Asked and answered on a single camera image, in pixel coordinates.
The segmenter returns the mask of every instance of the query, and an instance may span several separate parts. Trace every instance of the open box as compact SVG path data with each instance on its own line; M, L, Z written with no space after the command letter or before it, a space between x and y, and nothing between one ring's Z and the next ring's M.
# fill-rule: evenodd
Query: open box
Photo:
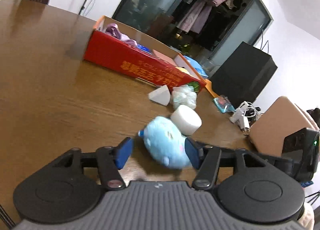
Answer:
M174 65L134 45L129 45L102 32L108 24L112 23L117 24L121 33L137 41L138 44L170 57L191 75L181 72ZM157 86L166 84L170 90L172 87L188 84L199 92L206 85L205 80L183 55L158 40L106 16L102 16L94 25L84 59Z

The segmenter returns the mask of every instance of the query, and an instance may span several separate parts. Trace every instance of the screw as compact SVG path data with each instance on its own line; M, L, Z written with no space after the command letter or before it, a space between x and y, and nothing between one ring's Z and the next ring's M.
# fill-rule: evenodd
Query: screw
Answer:
M123 182L121 182L118 179L112 179L112 180L108 181L107 185L110 188L120 188L123 186Z
M197 187L209 187L210 182L207 179L198 179L195 181Z

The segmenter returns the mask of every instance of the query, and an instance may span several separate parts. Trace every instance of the white foam block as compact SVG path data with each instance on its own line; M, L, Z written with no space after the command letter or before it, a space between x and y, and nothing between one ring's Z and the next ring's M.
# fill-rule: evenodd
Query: white foam block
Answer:
M157 102L161 105L167 106L170 101L170 91L167 85L163 85L160 88L150 92L148 98L154 102Z
M185 105L178 106L170 119L179 128L181 133L186 136L192 135L202 125L199 115Z

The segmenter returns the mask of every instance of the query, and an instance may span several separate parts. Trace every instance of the plastic-wrapped item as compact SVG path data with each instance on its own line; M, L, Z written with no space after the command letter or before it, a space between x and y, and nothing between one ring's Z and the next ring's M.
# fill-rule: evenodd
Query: plastic-wrapped item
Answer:
M194 88L188 85L182 85L181 87L174 87L172 91L172 104L176 110L180 105L186 105L191 109L196 108L197 93L194 92Z
M216 104L216 106L222 113L235 111L235 108L233 107L233 105L230 103L228 98L224 95L218 96L217 98L214 98L212 101Z

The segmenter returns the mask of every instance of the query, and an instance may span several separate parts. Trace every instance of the table surface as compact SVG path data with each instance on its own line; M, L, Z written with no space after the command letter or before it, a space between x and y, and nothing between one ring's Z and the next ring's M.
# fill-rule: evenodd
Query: table surface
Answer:
M173 109L148 100L150 85L82 61L93 20L29 0L0 1L0 16L0 204L19 222L12 194L23 179L72 147L93 152L116 146ZM196 112L202 126L193 139L248 148L206 90ZM221 171L220 178L231 173ZM196 174L157 164L139 139L120 173L126 183L139 178L191 183Z

